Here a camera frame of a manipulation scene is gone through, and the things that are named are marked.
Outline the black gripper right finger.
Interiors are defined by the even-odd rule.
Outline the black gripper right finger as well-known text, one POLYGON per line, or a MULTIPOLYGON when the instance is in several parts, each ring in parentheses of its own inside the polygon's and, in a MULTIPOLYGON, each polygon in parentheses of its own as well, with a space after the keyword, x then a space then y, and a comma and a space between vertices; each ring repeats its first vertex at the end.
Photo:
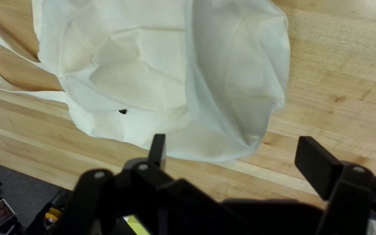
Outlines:
POLYGON ((311 135, 300 135, 295 165, 328 202, 316 235, 367 235, 376 223, 376 174, 362 164, 336 157, 311 135))

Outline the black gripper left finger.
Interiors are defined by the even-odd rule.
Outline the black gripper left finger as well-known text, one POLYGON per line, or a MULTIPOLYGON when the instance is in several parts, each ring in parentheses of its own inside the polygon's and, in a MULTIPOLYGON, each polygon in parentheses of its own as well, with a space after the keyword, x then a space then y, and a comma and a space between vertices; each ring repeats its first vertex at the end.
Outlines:
POLYGON ((162 169, 166 135, 155 134, 146 157, 114 174, 84 172, 50 235, 128 235, 135 215, 152 235, 213 235, 223 230, 223 208, 184 178, 162 169))

